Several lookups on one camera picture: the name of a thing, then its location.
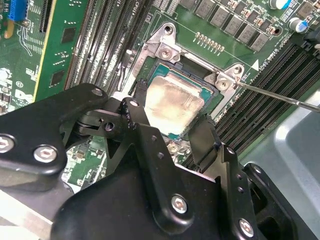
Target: screw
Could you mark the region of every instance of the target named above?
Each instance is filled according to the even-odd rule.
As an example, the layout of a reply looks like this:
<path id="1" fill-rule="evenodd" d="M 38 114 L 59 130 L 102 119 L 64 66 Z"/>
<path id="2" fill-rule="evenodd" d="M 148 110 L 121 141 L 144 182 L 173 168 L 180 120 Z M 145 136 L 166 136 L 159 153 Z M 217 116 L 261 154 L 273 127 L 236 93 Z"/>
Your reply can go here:
<path id="1" fill-rule="evenodd" d="M 229 153 L 235 154 L 235 151 L 231 147 L 227 147 L 226 149 L 228 150 Z"/>
<path id="2" fill-rule="evenodd" d="M 254 230 L 253 230 L 252 226 L 250 225 L 250 223 L 247 220 L 241 218 L 239 220 L 239 225 L 240 225 L 240 228 L 241 228 L 242 232 L 247 237 L 252 238 L 254 236 Z"/>
<path id="3" fill-rule="evenodd" d="M 99 97 L 101 97 L 103 94 L 102 94 L 102 91 L 98 88 L 95 88 L 95 89 L 92 89 L 91 92 Z"/>
<path id="4" fill-rule="evenodd" d="M 171 204 L 174 210 L 179 214 L 184 214 L 188 210 L 186 201 L 177 195 L 174 195 L 171 199 Z"/>
<path id="5" fill-rule="evenodd" d="M 171 154 L 178 152 L 178 146 L 174 143 L 170 143 L 167 148 Z"/>
<path id="6" fill-rule="evenodd" d="M 257 166 L 253 166 L 253 169 L 258 173 L 258 174 L 261 174 L 261 170 L 260 168 L 258 168 Z"/>
<path id="7" fill-rule="evenodd" d="M 163 51 L 162 52 L 162 57 L 167 58 L 169 56 L 169 52 L 168 51 Z"/>
<path id="8" fill-rule="evenodd" d="M 135 107 L 139 106 L 139 103 L 137 103 L 135 100 L 131 100 L 130 103 L 131 103 L 131 105 L 133 105 Z"/>
<path id="9" fill-rule="evenodd" d="M 50 163 L 57 158 L 57 152 L 51 146 L 40 146 L 34 151 L 33 156 L 39 162 Z"/>
<path id="10" fill-rule="evenodd" d="M 159 55 L 164 60 L 169 60 L 172 57 L 172 51 L 169 48 L 163 48 L 160 50 Z"/>
<path id="11" fill-rule="evenodd" d="M 230 87 L 230 82 L 227 79 L 222 78 L 216 82 L 215 86 L 218 90 L 225 91 Z"/>
<path id="12" fill-rule="evenodd" d="M 0 154 L 10 151 L 15 146 L 15 142 L 8 136 L 0 136 Z"/>

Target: screwdriver shaft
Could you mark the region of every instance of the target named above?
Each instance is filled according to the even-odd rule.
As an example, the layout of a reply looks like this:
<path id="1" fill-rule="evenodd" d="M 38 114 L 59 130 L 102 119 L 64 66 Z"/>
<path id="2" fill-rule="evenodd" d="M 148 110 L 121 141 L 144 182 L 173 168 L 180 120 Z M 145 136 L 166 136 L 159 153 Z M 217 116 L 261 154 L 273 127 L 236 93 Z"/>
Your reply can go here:
<path id="1" fill-rule="evenodd" d="M 236 84 L 238 84 L 239 86 L 241 86 L 245 89 L 248 89 L 248 90 L 260 93 L 260 94 L 264 94 L 264 95 L 267 95 L 267 96 L 275 98 L 275 99 L 282 100 L 288 104 L 292 104 L 292 105 L 295 105 L 295 106 L 298 106 L 301 108 L 305 108 L 305 109 L 320 113 L 320 107 L 318 107 L 318 106 L 314 106 L 314 105 L 311 105 L 311 104 L 303 102 L 303 101 L 295 100 L 290 97 L 282 96 L 277 93 L 270 92 L 270 91 L 267 91 L 267 90 L 264 90 L 264 89 L 261 89 L 261 88 L 255 87 L 255 86 L 247 85 L 243 82 L 236 82 Z"/>

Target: blue connector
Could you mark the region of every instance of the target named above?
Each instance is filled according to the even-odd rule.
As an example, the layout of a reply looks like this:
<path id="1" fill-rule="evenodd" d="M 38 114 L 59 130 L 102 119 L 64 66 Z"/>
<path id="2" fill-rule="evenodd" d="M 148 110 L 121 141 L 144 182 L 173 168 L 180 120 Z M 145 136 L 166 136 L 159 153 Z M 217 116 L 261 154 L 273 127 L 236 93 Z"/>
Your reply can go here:
<path id="1" fill-rule="evenodd" d="M 11 0 L 8 19 L 22 21 L 27 15 L 28 0 Z"/>

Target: black memory slot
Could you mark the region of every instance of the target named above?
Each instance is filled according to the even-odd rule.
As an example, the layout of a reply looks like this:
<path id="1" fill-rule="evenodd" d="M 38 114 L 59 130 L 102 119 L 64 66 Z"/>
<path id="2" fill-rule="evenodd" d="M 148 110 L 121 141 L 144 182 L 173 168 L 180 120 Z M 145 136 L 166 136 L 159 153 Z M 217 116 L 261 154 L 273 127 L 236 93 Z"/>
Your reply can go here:
<path id="1" fill-rule="evenodd" d="M 286 97 L 300 98 L 320 78 L 320 60 L 310 48 L 289 41 L 252 83 Z M 291 105 L 246 90 L 216 125 L 221 140 L 238 154 L 273 127 Z"/>
<path id="2" fill-rule="evenodd" d="M 86 36 L 88 35 L 90 30 L 91 22 L 95 14 L 96 5 L 97 5 L 96 0 L 89 0 L 86 11 L 85 11 L 84 19 L 82 22 L 82 26 L 80 29 L 79 38 L 75 47 L 76 52 L 73 54 L 73 57 L 70 63 L 70 68 L 68 72 L 68 78 L 65 84 L 65 89 L 70 88 L 73 85 L 73 83 L 76 81 L 77 67 L 81 64 L 80 54 L 84 50 Z"/>
<path id="3" fill-rule="evenodd" d="M 289 95 L 291 98 L 298 99 L 300 98 L 308 89 L 310 89 L 320 78 L 320 70 L 318 70 L 314 75 L 310 74 L 310 80 L 308 82 L 300 82 L 300 84 L 294 89 L 291 93 L 294 95 Z M 263 134 L 268 128 L 271 128 L 274 123 L 277 121 L 279 116 L 281 116 L 285 111 L 287 111 L 292 105 L 285 103 L 280 100 L 276 100 L 277 105 L 273 108 L 273 111 L 266 116 L 267 122 L 260 124 L 256 127 L 256 131 L 249 138 L 243 139 L 241 142 L 235 142 L 239 153 L 242 153 L 249 145 L 257 139 L 261 134 Z"/>
<path id="4" fill-rule="evenodd" d="M 101 53 L 101 58 L 97 64 L 97 68 L 93 74 L 93 77 L 90 79 L 90 83 L 95 83 L 99 76 L 100 67 L 104 64 L 104 58 L 109 49 L 112 47 L 112 42 L 114 41 L 114 35 L 116 35 L 115 30 L 117 29 L 117 25 L 119 24 L 120 17 L 124 14 L 123 8 L 125 6 L 126 1 L 121 1 L 120 4 L 117 4 L 117 11 L 115 18 L 109 22 L 108 27 L 105 30 L 104 36 L 107 36 L 106 41 L 103 43 L 104 49 Z"/>
<path id="5" fill-rule="evenodd" d="M 102 44 L 102 41 L 106 34 L 108 26 L 112 24 L 116 24 L 110 21 L 110 17 L 111 17 L 112 11 L 115 9 L 117 4 L 118 4 L 117 1 L 108 1 L 106 4 L 106 8 L 104 9 L 103 16 L 98 23 L 98 30 L 96 32 L 93 44 L 91 46 L 89 60 L 86 61 L 84 66 L 84 72 L 81 76 L 81 80 L 83 83 L 93 83 L 90 80 L 90 75 L 92 74 L 92 71 L 93 71 L 94 61 L 97 57 L 98 49 Z"/>
<path id="6" fill-rule="evenodd" d="M 50 11 L 52 7 L 52 0 L 44 0 L 42 11 L 41 11 L 41 19 L 40 19 L 40 33 L 46 33 L 48 28 L 48 22 L 50 17 Z"/>
<path id="7" fill-rule="evenodd" d="M 297 50 L 298 47 L 293 44 L 280 50 L 280 52 L 274 58 L 275 61 L 269 63 L 268 66 L 262 72 L 260 72 L 252 85 L 258 88 L 264 88 L 264 86 L 271 81 L 274 75 L 284 66 L 284 64 L 294 55 Z M 246 109 L 247 105 L 252 102 L 256 96 L 256 92 L 246 90 L 233 106 L 232 110 L 228 111 L 223 117 L 228 118 L 228 121 L 220 121 L 217 124 L 216 130 L 218 133 L 224 134 L 228 127 L 237 120 L 239 114 Z"/>
<path id="8" fill-rule="evenodd" d="M 146 1 L 150 0 L 136 0 L 134 1 L 133 5 L 128 4 L 127 10 L 129 15 L 126 18 L 122 19 L 121 24 L 116 31 L 117 36 L 112 42 L 113 46 L 110 48 L 110 51 L 105 57 L 104 66 L 100 69 L 101 73 L 99 75 L 97 85 L 101 86 L 105 79 L 106 82 L 104 83 L 103 88 L 108 94 L 112 94 L 117 88 L 118 81 L 114 80 L 115 73 L 119 63 L 122 60 L 123 54 L 125 53 L 125 49 L 127 48 L 127 45 L 131 39 L 131 35 L 137 25 L 139 16 L 144 10 Z M 109 69 L 109 72 L 107 72 L 107 69 L 110 67 L 111 60 L 114 61 L 114 63 L 111 66 L 111 70 Z"/>
<path id="9" fill-rule="evenodd" d="M 283 81 L 283 83 L 278 86 L 277 90 L 273 91 L 280 95 L 290 96 L 292 90 L 305 79 L 306 73 L 312 71 L 317 66 L 317 64 L 315 64 L 314 62 L 309 63 L 308 65 L 310 66 L 306 66 L 307 70 L 304 69 L 303 65 L 297 67 L 295 69 L 295 72 L 299 75 L 297 75 L 294 79 L 286 78 L 286 81 Z M 247 115 L 247 118 L 250 120 L 248 120 L 246 124 L 243 124 L 241 126 L 241 129 L 237 130 L 241 131 L 241 134 L 243 134 L 243 136 L 233 136 L 233 138 L 228 139 L 228 141 L 231 142 L 232 145 L 237 145 L 240 140 L 250 137 L 249 134 L 251 134 L 251 129 L 255 128 L 255 126 L 259 126 L 260 123 L 263 122 L 264 116 L 272 112 L 275 109 L 275 104 L 279 103 L 279 100 L 271 97 L 265 97 L 262 94 L 259 94 L 257 101 L 260 101 L 259 104 L 256 107 L 251 107 L 253 111 L 251 111 L 250 115 Z M 260 108 L 261 111 L 254 111 L 256 108 Z"/>
<path id="10" fill-rule="evenodd" d="M 107 0 L 102 0 L 101 4 L 99 5 L 99 9 L 97 14 L 95 15 L 96 9 L 94 9 L 94 19 L 93 22 L 90 23 L 88 32 L 83 38 L 83 45 L 87 43 L 86 49 L 82 49 L 82 51 L 78 51 L 78 62 L 75 63 L 76 71 L 71 75 L 69 74 L 70 78 L 70 85 L 71 87 L 76 86 L 83 82 L 82 76 L 84 71 L 87 67 L 88 58 L 90 57 L 93 45 L 95 43 L 95 38 L 98 34 L 98 28 L 100 26 L 100 22 L 102 21 L 102 15 L 107 8 Z"/>
<path id="11" fill-rule="evenodd" d="M 283 71 L 279 71 L 275 77 L 279 79 L 278 81 L 269 81 L 269 83 L 264 87 L 264 89 L 267 89 L 270 92 L 273 93 L 278 93 L 280 87 L 284 85 L 285 82 L 290 79 L 288 79 L 292 74 L 297 70 L 297 68 L 303 63 L 303 61 L 306 61 L 308 58 L 307 53 L 302 53 L 302 54 L 295 54 L 292 57 L 296 58 L 297 61 L 291 62 Z M 242 118 L 241 120 L 241 125 L 231 125 L 229 129 L 227 129 L 227 133 L 223 135 L 223 138 L 225 141 L 230 141 L 230 137 L 234 135 L 232 132 L 234 131 L 240 131 L 244 128 L 244 125 L 252 119 L 252 117 L 256 113 L 256 109 L 259 108 L 259 106 L 263 106 L 265 102 L 269 100 L 268 97 L 265 97 L 263 94 L 256 94 L 254 101 L 250 102 L 248 106 L 246 107 L 245 111 L 242 111 L 239 113 L 237 116 L 238 118 Z"/>
<path id="12" fill-rule="evenodd" d="M 144 9 L 137 19 L 138 24 L 137 24 L 137 26 L 134 27 L 134 30 L 133 30 L 133 33 L 130 37 L 130 42 L 128 44 L 127 49 L 131 50 L 134 47 L 135 42 L 138 40 L 138 36 L 141 33 L 142 27 L 145 24 L 145 19 L 147 18 L 147 15 L 149 14 L 149 11 L 150 11 L 153 3 L 154 3 L 154 1 L 150 1 L 150 0 L 148 0 L 145 3 Z"/>

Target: electrolytic capacitor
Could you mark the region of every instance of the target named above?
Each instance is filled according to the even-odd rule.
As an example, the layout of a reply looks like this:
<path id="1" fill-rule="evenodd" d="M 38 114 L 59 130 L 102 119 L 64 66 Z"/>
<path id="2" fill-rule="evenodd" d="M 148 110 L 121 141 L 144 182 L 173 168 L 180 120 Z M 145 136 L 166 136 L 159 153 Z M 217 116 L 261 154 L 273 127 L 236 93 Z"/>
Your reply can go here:
<path id="1" fill-rule="evenodd" d="M 287 9 L 291 3 L 291 0 L 269 0 L 269 6 L 271 9 Z"/>
<path id="2" fill-rule="evenodd" d="M 308 28 L 308 23 L 298 17 L 289 20 L 289 28 L 298 34 L 304 33 Z"/>

